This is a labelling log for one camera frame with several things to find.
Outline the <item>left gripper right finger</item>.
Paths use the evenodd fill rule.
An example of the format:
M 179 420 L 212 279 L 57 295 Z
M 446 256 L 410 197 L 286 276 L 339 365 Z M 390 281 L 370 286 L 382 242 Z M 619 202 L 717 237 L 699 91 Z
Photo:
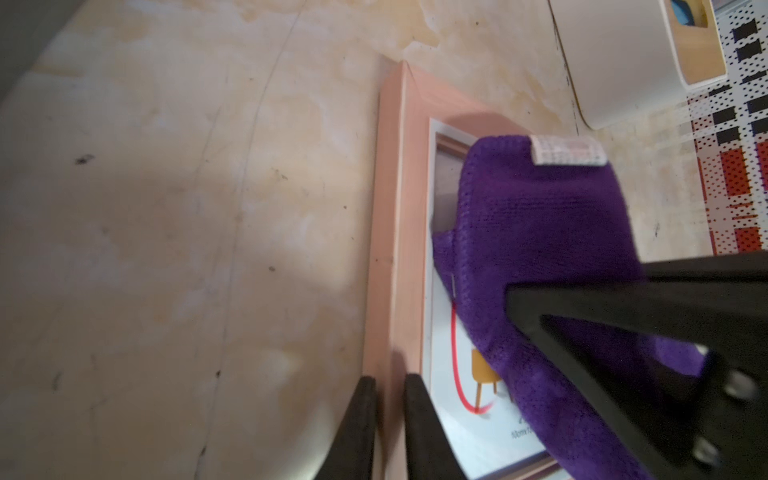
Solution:
M 424 381 L 416 373 L 405 377 L 403 411 L 408 478 L 466 479 Z

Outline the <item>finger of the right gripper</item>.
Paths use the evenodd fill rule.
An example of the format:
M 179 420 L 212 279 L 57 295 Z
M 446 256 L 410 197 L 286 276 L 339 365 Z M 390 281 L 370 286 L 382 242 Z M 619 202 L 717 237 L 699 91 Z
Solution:
M 644 273 L 511 286 L 506 314 L 654 477 L 765 478 L 766 253 Z

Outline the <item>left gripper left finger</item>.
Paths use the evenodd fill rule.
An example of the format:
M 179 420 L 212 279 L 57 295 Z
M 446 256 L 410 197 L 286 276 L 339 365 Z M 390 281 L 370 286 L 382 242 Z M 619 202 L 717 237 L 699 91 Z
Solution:
M 316 480 L 372 478 L 377 410 L 376 381 L 371 376 L 362 376 Z

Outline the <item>pink picture frame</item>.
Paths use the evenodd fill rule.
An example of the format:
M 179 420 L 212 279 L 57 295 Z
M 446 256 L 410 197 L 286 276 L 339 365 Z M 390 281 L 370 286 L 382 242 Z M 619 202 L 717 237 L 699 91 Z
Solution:
M 424 371 L 437 138 L 463 155 L 480 137 L 526 132 L 407 62 L 381 86 L 362 364 L 376 383 L 376 479 L 407 476 L 403 390 Z

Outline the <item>purple cloth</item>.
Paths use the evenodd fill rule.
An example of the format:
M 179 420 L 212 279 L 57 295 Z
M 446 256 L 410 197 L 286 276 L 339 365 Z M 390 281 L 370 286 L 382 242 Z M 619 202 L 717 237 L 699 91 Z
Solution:
M 505 312 L 512 285 L 642 278 L 613 169 L 539 166 L 526 136 L 482 138 L 464 161 L 455 226 L 433 241 L 439 276 L 469 338 L 558 463 L 576 479 L 645 478 L 576 387 Z

